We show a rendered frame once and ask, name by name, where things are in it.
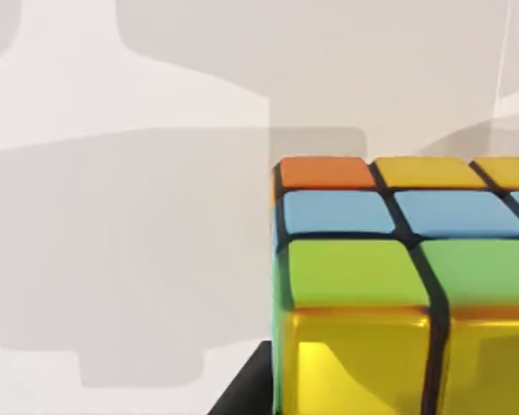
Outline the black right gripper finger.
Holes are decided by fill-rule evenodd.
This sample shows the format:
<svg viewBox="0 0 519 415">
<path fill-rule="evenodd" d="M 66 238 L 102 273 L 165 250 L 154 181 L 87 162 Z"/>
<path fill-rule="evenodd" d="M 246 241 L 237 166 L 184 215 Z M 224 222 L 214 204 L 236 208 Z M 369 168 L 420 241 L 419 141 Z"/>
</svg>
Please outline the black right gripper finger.
<svg viewBox="0 0 519 415">
<path fill-rule="evenodd" d="M 272 415 L 272 342 L 264 340 L 207 415 Z"/>
</svg>

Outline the multicoloured puzzle cube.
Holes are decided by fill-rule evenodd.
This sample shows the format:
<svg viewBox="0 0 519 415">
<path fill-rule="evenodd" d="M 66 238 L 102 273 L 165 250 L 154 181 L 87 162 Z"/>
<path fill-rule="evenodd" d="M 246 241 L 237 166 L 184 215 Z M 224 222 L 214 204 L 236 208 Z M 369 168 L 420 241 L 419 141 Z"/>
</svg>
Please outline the multicoloured puzzle cube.
<svg viewBox="0 0 519 415">
<path fill-rule="evenodd" d="M 272 169 L 273 415 L 519 415 L 519 156 Z"/>
</svg>

